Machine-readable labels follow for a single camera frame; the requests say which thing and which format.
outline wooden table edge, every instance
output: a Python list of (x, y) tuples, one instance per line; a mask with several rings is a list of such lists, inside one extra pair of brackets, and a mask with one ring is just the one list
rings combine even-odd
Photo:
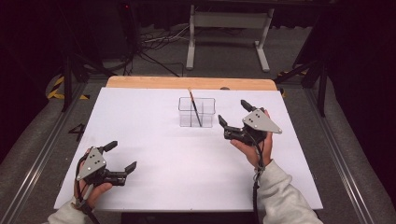
[(107, 88), (276, 91), (272, 79), (218, 77), (110, 77)]

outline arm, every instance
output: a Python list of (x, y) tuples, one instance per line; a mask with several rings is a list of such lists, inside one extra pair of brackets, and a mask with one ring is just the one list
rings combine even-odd
[[(258, 167), (259, 156), (254, 147), (235, 139), (231, 140), (231, 144), (243, 152), (255, 168)], [(259, 179), (260, 188), (258, 189), (258, 203), (262, 205), (266, 213), (262, 223), (322, 223), (301, 192), (290, 184), (291, 176), (271, 160), (272, 133), (267, 133), (267, 137), (259, 143), (259, 146), (262, 148), (262, 159), (265, 165), (265, 170)]]
[(54, 214), (50, 215), (48, 221), (50, 224), (61, 224), (61, 223), (85, 223), (85, 215), (75, 209), (72, 203), (76, 202), (76, 198), (73, 197), (69, 202), (62, 205), (62, 207)]
[[(48, 217), (49, 224), (63, 224), (63, 223), (76, 223), (83, 224), (85, 223), (85, 214), (75, 207), (77, 198), (78, 198), (78, 188), (77, 184), (79, 184), (79, 188), (83, 189), (81, 195), (84, 196), (87, 193), (86, 182), (82, 179), (78, 182), (75, 182), (74, 186), (74, 196), (72, 199), (62, 205), (62, 207), (54, 214), (51, 214)], [(91, 194), (88, 196), (87, 204), (93, 209), (96, 205), (99, 197), (104, 194), (106, 191), (110, 190), (113, 186), (110, 183), (103, 183), (96, 188), (93, 188)]]
[(287, 175), (271, 161), (262, 173), (258, 201), (265, 210), (262, 223), (322, 223)]

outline table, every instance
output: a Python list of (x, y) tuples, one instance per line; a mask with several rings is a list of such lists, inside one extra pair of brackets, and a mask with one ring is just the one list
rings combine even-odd
[[(216, 113), (230, 125), (242, 126), (248, 112), (240, 98), (265, 105), (282, 128), (274, 136), (273, 158), (293, 175), (313, 209), (322, 208), (309, 167), (272, 80), (199, 77), (111, 77), (102, 88), (75, 158), (58, 195), (59, 208), (72, 195), (78, 159), (91, 146), (117, 140), (104, 153), (107, 169), (122, 171), (133, 161), (136, 170), (126, 185), (104, 195), (96, 208), (118, 212), (249, 212), (253, 168), (222, 136), (222, 128), (178, 126), (177, 101), (188, 96), (216, 99)], [(229, 91), (219, 88), (228, 87)]]

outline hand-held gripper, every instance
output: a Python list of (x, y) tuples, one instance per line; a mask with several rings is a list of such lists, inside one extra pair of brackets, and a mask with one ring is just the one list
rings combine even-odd
[(242, 119), (243, 128), (228, 126), (225, 119), (219, 115), (219, 124), (224, 128), (225, 139), (236, 139), (246, 145), (254, 146), (265, 139), (267, 132), (282, 133), (282, 130), (264, 114), (263, 108), (252, 106), (245, 100), (241, 100), (241, 105), (247, 112), (251, 112)]
[(76, 180), (84, 179), (87, 185), (93, 184), (95, 187), (103, 183), (124, 186), (127, 175), (136, 168), (136, 161), (127, 166), (124, 172), (110, 172), (106, 169), (106, 161), (102, 155), (104, 151), (108, 152), (117, 144), (117, 141), (113, 141), (104, 147), (91, 147), (90, 153), (82, 158), (85, 158), (85, 162), (79, 169)]
[[(91, 147), (90, 152), (85, 154), (78, 161), (75, 180), (78, 197), (75, 207), (88, 215), (95, 224), (98, 224), (99, 221), (92, 213), (92, 208), (87, 204), (87, 199), (89, 198), (93, 188), (103, 183), (110, 183), (113, 186), (124, 186), (127, 175), (133, 172), (136, 168), (136, 161), (134, 161), (131, 165), (125, 168), (124, 172), (110, 172), (106, 169), (106, 160), (103, 157), (103, 152), (108, 152), (116, 147), (117, 144), (117, 141), (113, 141), (104, 147)], [(88, 186), (84, 195), (82, 195), (82, 192), (85, 187), (84, 189), (80, 188), (80, 180), (84, 180), (86, 186)]]
[(262, 172), (265, 170), (263, 164), (263, 148), (264, 143), (262, 143), (262, 148), (260, 148), (259, 143), (262, 142), (266, 136), (267, 132), (271, 133), (282, 133), (282, 130), (274, 124), (270, 118), (264, 113), (264, 109), (258, 109), (255, 106), (250, 105), (245, 100), (241, 100), (241, 105), (247, 112), (250, 112), (246, 117), (242, 119), (244, 122), (243, 128), (235, 128), (228, 126), (227, 122), (219, 115), (219, 123), (224, 128), (224, 138), (225, 139), (236, 139), (248, 146), (255, 147), (256, 153), (259, 157), (257, 164), (257, 173), (254, 176), (253, 185), (253, 213), (256, 218), (256, 222), (259, 221), (259, 213), (257, 206), (257, 189), (259, 188), (259, 178)]

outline wire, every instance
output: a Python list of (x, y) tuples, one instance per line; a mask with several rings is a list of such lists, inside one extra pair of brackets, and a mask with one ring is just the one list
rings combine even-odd
[(87, 188), (88, 184), (84, 185), (84, 188), (82, 188), (81, 193), (84, 192), (85, 188)]
[(250, 135), (250, 133), (246, 132), (246, 135), (251, 138), (253, 141), (254, 146), (257, 149), (258, 156), (259, 156), (259, 164), (258, 164), (258, 172), (257, 174), (254, 175), (254, 185), (253, 185), (253, 214), (254, 217), (256, 218), (256, 223), (260, 224), (260, 218), (259, 218), (259, 209), (257, 206), (257, 190), (259, 188), (259, 178), (260, 175), (262, 174), (262, 168), (264, 167), (263, 162), (262, 162), (262, 152), (264, 150), (264, 142), (262, 141), (262, 149), (260, 149), (259, 144), (256, 142), (256, 140), (253, 138), (253, 136)]
[[(87, 159), (88, 154), (89, 154), (89, 153), (86, 153), (83, 157), (81, 157), (81, 159), (79, 159), (78, 165), (77, 165), (77, 169), (76, 169), (75, 186), (76, 186), (76, 189), (77, 189), (78, 202), (79, 202), (79, 203), (82, 203), (82, 201), (84, 200), (84, 198), (83, 198), (83, 196), (82, 196), (82, 192), (83, 192), (84, 189), (88, 186), (88, 184), (86, 183), (85, 186), (84, 186), (84, 188), (81, 190), (81, 188), (80, 188), (80, 186), (79, 186), (79, 181), (77, 181), (77, 176), (78, 176), (78, 172), (79, 172), (79, 167), (80, 167), (80, 165), (82, 164), (82, 162), (85, 161), (85, 160)], [(86, 211), (86, 212), (87, 212), (86, 214), (88, 215), (88, 217), (91, 219), (91, 221), (92, 221), (94, 224), (100, 224), (99, 220), (98, 220), (98, 219), (96, 218), (96, 216), (93, 214), (91, 208), (90, 208), (89, 211)]]
[(127, 72), (128, 76), (130, 76), (132, 74), (132, 70), (134, 69), (134, 55), (133, 54), (131, 54), (130, 61), (131, 61), (131, 69), (129, 69), (129, 71), (126, 71), (126, 67), (128, 66), (128, 63), (126, 63), (124, 66), (124, 69), (123, 69), (123, 73), (122, 73), (123, 76), (125, 76), (126, 72)]
[[(168, 67), (166, 67), (165, 65), (163, 65), (163, 63), (160, 63), (160, 62), (158, 62), (157, 60), (151, 58), (151, 57), (148, 56), (145, 52), (140, 52), (139, 57), (142, 58), (143, 60), (146, 60), (146, 61), (148, 61), (148, 62), (150, 62), (150, 63), (153, 63), (153, 62), (151, 62), (151, 61), (149, 61), (149, 60), (143, 58), (141, 54), (143, 54), (143, 55), (145, 55), (146, 57), (150, 58), (154, 63), (159, 64), (160, 66), (162, 66), (164, 69), (166, 69), (167, 71), (169, 71), (170, 73), (172, 73), (172, 74), (175, 75), (176, 77), (180, 77), (180, 75), (178, 75), (178, 74), (175, 73), (174, 71), (170, 70)], [(184, 64), (183, 64), (183, 63), (181, 63), (181, 64), (182, 64), (182, 67), (181, 67), (181, 69), (182, 69), (182, 70), (181, 70), (181, 75), (183, 76)]]
[(161, 49), (165, 47), (166, 45), (170, 43), (177, 42), (180, 39), (185, 39), (189, 40), (187, 38), (184, 38), (183, 36), (187, 33), (187, 29), (190, 26), (186, 26), (185, 28), (181, 29), (177, 33), (172, 34), (172, 32), (168, 32), (167, 35), (160, 36), (160, 37), (155, 37), (154, 35), (150, 33), (144, 34), (144, 37), (142, 38), (143, 40), (141, 41), (141, 45), (143, 46), (143, 49)]
[[(113, 66), (113, 67), (104, 67), (106, 70), (108, 70), (108, 71), (117, 71), (117, 70), (120, 70), (121, 68), (123, 68), (123, 67), (125, 67), (125, 66), (127, 66), (129, 63), (131, 63), (132, 62), (132, 60), (126, 60), (125, 61), (125, 63), (120, 63), (120, 64), (118, 64), (118, 65), (115, 65), (115, 66)], [(91, 73), (91, 74), (93, 74), (93, 75), (96, 75), (96, 74), (102, 74), (100, 71), (98, 71), (98, 70), (95, 70), (95, 69), (92, 69), (92, 68), (89, 68), (89, 67), (85, 67), (84, 66), (84, 68), (85, 68), (85, 70), (87, 70), (87, 72), (89, 72), (89, 73)]]

